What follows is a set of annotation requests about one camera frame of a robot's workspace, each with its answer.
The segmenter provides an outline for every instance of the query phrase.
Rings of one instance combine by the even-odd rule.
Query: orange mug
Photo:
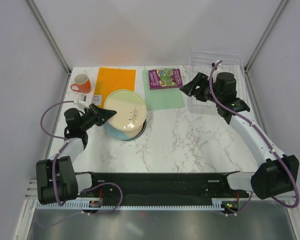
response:
[[[91,83],[87,74],[79,74],[74,78],[74,84],[70,86],[72,91],[88,94],[91,91]]]

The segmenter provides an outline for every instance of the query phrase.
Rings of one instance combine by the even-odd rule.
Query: wall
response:
[[[12,239],[67,76],[23,0],[0,0],[0,240]],[[53,125],[53,114],[46,127]]]
[[[270,137],[300,161],[300,0],[288,4],[250,75]]]
[[[71,67],[189,64],[191,50],[247,63],[280,0],[34,0]]]

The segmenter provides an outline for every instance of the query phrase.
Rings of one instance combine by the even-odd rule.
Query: green sheet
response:
[[[147,111],[161,109],[176,109],[185,106],[182,92],[179,88],[150,90],[149,70],[142,71],[145,105]]]

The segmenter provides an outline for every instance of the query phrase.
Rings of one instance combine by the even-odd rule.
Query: table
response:
[[[188,81],[189,66],[174,66],[180,69],[184,82]],[[123,66],[119,69],[135,69],[135,92],[145,97],[142,71],[158,66]],[[87,102],[91,103],[99,67],[74,67],[65,101],[76,100],[80,93],[70,89],[78,74],[87,74],[91,81],[91,92]],[[142,136],[132,141],[120,141],[107,135],[103,127],[94,126],[87,131],[88,145],[77,157],[75,172],[116,173],[211,173],[211,172],[255,172],[257,163],[238,133],[223,118],[217,115],[191,114],[188,97],[183,95],[185,107],[149,111],[147,127]],[[67,126],[64,112],[74,103],[62,106],[55,134],[63,136]],[[63,141],[54,139],[50,155],[62,146]]]

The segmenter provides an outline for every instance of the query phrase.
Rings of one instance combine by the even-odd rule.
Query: orange cloth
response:
[[[108,95],[116,90],[135,91],[135,82],[136,70],[100,67],[94,89],[94,95],[102,96],[98,107],[103,108]]]

